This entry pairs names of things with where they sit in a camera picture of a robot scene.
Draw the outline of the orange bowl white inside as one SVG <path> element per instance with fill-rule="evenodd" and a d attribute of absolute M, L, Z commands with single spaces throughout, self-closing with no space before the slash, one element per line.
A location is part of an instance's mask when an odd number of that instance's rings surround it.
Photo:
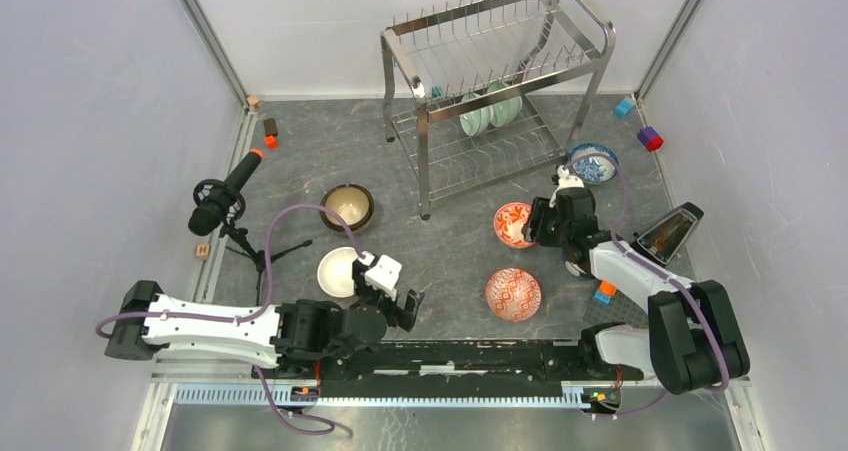
<path fill-rule="evenodd" d="M 353 263 L 358 259 L 353 247 L 339 247 L 328 252 L 319 262 L 316 277 L 321 290 L 333 298 L 355 295 Z"/>

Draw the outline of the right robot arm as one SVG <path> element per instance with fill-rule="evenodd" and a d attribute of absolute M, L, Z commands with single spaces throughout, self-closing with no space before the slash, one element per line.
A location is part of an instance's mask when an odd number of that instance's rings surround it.
<path fill-rule="evenodd" d="M 580 371 L 602 379 L 617 365 L 655 376 L 673 395 L 721 391 L 748 375 L 751 361 L 726 289 L 674 274 L 602 230 L 586 188 L 560 188 L 536 197 L 522 228 L 525 240 L 559 248 L 567 269 L 613 286 L 647 314 L 648 326 L 605 323 L 578 341 Z"/>

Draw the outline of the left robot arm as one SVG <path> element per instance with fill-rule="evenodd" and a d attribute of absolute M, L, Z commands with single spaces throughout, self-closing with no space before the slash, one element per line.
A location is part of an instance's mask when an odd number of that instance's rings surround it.
<path fill-rule="evenodd" d="M 162 350 L 279 368 L 302 378 L 315 361 L 346 359 L 378 345 L 390 328 L 414 328 L 423 294 L 397 288 L 402 265 L 388 255 L 357 255 L 351 247 L 327 253 L 316 277 L 326 301 L 234 307 L 188 302 L 140 280 L 126 293 L 119 314 L 102 324 L 104 354 L 148 361 Z"/>

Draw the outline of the black patterned bowl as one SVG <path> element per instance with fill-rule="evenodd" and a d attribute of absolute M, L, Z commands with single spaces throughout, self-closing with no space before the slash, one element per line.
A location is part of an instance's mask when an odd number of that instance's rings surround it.
<path fill-rule="evenodd" d="M 343 184 L 330 189 L 323 196 L 321 205 L 341 217 L 354 235 L 370 226 L 376 209 L 371 192 L 357 184 Z"/>

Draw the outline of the blue white floral bowl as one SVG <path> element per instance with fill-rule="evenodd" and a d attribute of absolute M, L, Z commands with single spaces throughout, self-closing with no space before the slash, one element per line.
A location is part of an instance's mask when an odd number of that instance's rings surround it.
<path fill-rule="evenodd" d="M 572 149 L 569 160 L 573 172 L 586 184 L 602 184 L 618 174 L 617 156 L 601 144 L 579 144 Z"/>

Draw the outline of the teal glazed bowl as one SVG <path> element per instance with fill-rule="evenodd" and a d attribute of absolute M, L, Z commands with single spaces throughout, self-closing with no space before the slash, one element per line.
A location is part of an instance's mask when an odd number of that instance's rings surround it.
<path fill-rule="evenodd" d="M 573 276 L 581 279 L 593 279 L 593 275 L 589 272 L 586 272 L 583 268 L 573 263 L 567 253 L 563 254 L 563 265 L 564 268 Z"/>

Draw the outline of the blue white zigzag bowl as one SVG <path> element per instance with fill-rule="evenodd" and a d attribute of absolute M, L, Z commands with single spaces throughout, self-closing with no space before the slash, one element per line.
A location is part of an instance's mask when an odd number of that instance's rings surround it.
<path fill-rule="evenodd" d="M 485 286 L 485 298 L 491 311 L 508 322 L 522 322 L 534 316 L 541 306 L 538 281 L 520 268 L 502 268 L 493 273 Z"/>

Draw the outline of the stainless steel dish rack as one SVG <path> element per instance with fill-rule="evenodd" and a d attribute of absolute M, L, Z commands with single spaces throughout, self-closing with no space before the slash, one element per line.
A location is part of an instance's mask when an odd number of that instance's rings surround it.
<path fill-rule="evenodd" d="M 385 136 L 415 175 L 418 213 L 435 202 L 537 170 L 564 157 L 531 95 L 575 81 L 582 128 L 611 61 L 616 30 L 592 0 L 461 0 L 406 16 L 380 34 Z M 443 95 L 431 97 L 440 87 Z M 516 96 L 508 125 L 468 137 L 460 115 Z"/>

